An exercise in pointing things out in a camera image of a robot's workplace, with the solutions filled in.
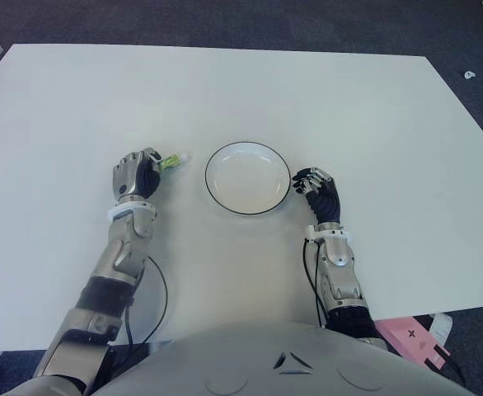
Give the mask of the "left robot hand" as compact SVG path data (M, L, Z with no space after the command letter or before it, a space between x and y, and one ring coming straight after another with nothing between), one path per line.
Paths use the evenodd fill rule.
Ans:
M130 196L147 200L161 180L161 155L153 148L128 153L113 167L112 186L118 202Z

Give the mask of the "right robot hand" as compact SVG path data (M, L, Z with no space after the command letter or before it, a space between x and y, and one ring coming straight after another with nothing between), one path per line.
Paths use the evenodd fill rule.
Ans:
M298 171L292 178L294 190L304 195L317 223L340 223L340 198L335 180L317 167Z

